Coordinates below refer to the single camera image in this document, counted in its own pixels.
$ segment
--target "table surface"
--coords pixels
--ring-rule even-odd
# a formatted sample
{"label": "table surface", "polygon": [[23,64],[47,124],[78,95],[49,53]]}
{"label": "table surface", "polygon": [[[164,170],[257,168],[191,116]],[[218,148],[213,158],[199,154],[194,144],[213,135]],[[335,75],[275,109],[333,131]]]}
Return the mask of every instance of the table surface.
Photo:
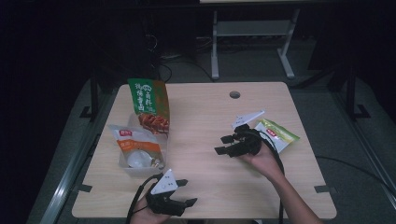
{"label": "table surface", "polygon": [[[223,135],[233,133],[231,124],[237,115],[261,109],[265,113],[259,118],[273,120],[301,137],[280,153],[290,183],[319,217],[335,217],[330,193],[314,189],[325,182],[284,83],[166,84],[166,88],[171,125],[165,169],[172,168],[176,179],[189,180],[172,199],[198,198],[183,218],[277,218],[279,197],[271,183],[246,163],[218,156],[214,150],[222,145]],[[231,91],[239,91],[240,98],[231,98]],[[130,120],[133,113],[129,86],[121,86],[106,125],[136,123]],[[83,181],[92,189],[78,193],[72,211],[75,217],[126,217],[146,178],[129,177],[118,165],[119,155],[106,126]]]}

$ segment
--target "human hand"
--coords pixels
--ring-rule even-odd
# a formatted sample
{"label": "human hand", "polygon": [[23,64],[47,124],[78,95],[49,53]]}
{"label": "human hand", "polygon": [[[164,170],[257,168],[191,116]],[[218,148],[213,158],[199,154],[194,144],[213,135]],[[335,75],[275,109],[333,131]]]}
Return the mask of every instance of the human hand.
{"label": "human hand", "polygon": [[271,182],[279,176],[283,176],[271,149],[262,142],[262,147],[256,155],[245,154],[239,159],[252,164],[257,171],[268,178]]}
{"label": "human hand", "polygon": [[160,224],[165,222],[169,217],[171,216],[156,214],[151,211],[145,195],[137,202],[130,224]]}

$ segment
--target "food package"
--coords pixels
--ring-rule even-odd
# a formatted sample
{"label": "food package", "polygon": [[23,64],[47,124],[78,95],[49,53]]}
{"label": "food package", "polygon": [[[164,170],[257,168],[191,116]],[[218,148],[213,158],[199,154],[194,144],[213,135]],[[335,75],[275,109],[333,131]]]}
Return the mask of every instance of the food package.
{"label": "food package", "polygon": [[255,129],[260,132],[262,138],[267,139],[274,146],[278,153],[290,143],[300,139],[299,136],[269,119],[260,119]]}
{"label": "food package", "polygon": [[109,125],[120,146],[119,165],[130,176],[158,174],[166,165],[169,102],[164,82],[129,78],[134,111],[127,124]]}

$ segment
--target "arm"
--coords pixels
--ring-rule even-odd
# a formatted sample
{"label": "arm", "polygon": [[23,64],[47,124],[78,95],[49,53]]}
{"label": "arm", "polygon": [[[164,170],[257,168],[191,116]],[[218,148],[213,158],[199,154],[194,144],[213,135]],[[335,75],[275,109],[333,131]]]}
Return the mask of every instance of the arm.
{"label": "arm", "polygon": [[262,143],[257,155],[245,154],[239,158],[251,163],[274,185],[291,223],[323,223],[282,174],[268,146]]}

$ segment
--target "table leg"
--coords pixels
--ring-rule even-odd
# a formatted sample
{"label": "table leg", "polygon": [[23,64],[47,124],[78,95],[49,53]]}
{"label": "table leg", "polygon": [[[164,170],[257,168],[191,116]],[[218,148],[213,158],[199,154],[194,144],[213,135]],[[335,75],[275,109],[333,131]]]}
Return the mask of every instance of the table leg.
{"label": "table leg", "polygon": [[213,14],[213,38],[212,38],[212,78],[219,79],[219,65],[218,65],[218,12]]}
{"label": "table leg", "polygon": [[286,76],[287,76],[287,78],[290,78],[290,79],[294,78],[294,73],[293,73],[293,70],[291,69],[288,57],[286,56],[286,53],[288,52],[289,44],[290,44],[291,38],[294,33],[294,28],[296,26],[299,13],[300,13],[299,8],[294,10],[293,17],[291,18],[290,25],[288,28],[288,33],[286,34],[285,44],[283,45],[283,47],[281,49],[277,50],[277,54],[279,55],[279,59],[282,62]]}

